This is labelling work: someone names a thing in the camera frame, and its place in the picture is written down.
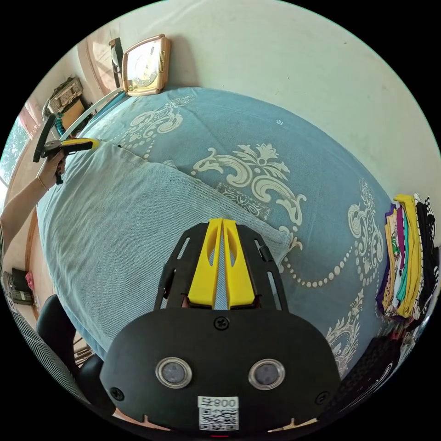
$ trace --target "folded clothes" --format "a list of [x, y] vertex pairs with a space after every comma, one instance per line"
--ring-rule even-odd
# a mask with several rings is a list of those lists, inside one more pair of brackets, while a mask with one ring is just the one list
[[418, 326], [439, 283], [439, 249], [430, 198], [399, 194], [385, 214], [388, 264], [377, 292], [379, 311], [389, 319]]

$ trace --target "blue bedsheet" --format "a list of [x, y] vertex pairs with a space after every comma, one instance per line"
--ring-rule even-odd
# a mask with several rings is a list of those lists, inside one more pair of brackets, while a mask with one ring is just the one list
[[[249, 97], [182, 88], [125, 99], [95, 117], [82, 136], [174, 167], [289, 235], [280, 271], [290, 311], [326, 336], [341, 376], [381, 332], [375, 296], [386, 266], [384, 213], [390, 199], [319, 128]], [[140, 191], [148, 197], [155, 189]], [[128, 209], [124, 214], [131, 216]], [[44, 240], [44, 228], [41, 233]], [[50, 247], [44, 252], [51, 262]], [[81, 306], [71, 308], [76, 314]]]

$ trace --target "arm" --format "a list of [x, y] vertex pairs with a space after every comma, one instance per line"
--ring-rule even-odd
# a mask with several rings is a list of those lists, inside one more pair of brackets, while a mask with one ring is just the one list
[[22, 228], [38, 201], [55, 185], [57, 170], [64, 172], [64, 152], [59, 152], [52, 159], [46, 158], [37, 177], [33, 179], [19, 194], [14, 196], [0, 216], [3, 231], [4, 253], [13, 238]]

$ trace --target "yellow cloth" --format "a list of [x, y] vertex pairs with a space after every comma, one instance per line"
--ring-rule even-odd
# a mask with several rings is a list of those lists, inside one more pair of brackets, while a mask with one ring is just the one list
[[390, 218], [390, 216], [386, 217], [387, 224], [384, 226], [384, 231], [386, 232], [387, 254], [389, 255], [389, 264], [390, 264], [390, 270], [389, 270], [389, 275], [387, 278], [387, 284], [384, 289], [383, 300], [381, 301], [385, 311], [393, 298], [394, 292], [393, 292], [393, 290], [390, 289], [390, 287], [394, 286], [393, 281], [395, 280], [395, 271], [394, 271], [395, 256], [394, 256], [394, 250], [392, 248], [392, 234], [390, 232], [389, 218]]
[[405, 194], [398, 194], [394, 200], [403, 206], [409, 223], [409, 244], [406, 250], [406, 252], [409, 253], [406, 295], [398, 307], [397, 312], [402, 317], [410, 317], [421, 283], [421, 249], [419, 246], [415, 198]]

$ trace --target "white wall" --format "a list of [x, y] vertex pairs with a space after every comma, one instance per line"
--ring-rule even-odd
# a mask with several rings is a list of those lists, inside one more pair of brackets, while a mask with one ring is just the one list
[[441, 158], [422, 111], [384, 60], [340, 26], [274, 0], [167, 0], [114, 23], [124, 50], [170, 37], [171, 86], [224, 89], [283, 107], [353, 153], [391, 198], [430, 195], [441, 219]]

